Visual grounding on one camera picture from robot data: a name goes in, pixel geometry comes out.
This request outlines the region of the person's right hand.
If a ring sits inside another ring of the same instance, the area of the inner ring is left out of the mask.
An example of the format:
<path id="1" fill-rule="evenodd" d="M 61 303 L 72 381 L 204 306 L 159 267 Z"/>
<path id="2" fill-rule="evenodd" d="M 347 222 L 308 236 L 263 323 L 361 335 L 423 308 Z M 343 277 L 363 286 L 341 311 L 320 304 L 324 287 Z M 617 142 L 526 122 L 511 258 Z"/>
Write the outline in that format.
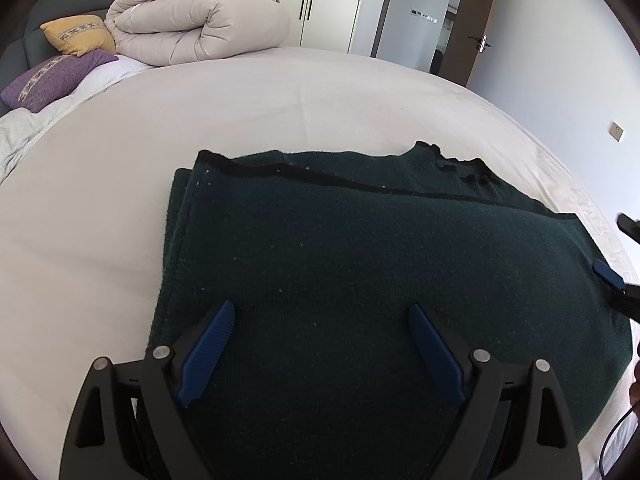
<path id="1" fill-rule="evenodd" d="M 631 405 L 640 402 L 640 361 L 634 366 L 634 381 L 629 388 L 629 402 Z"/>

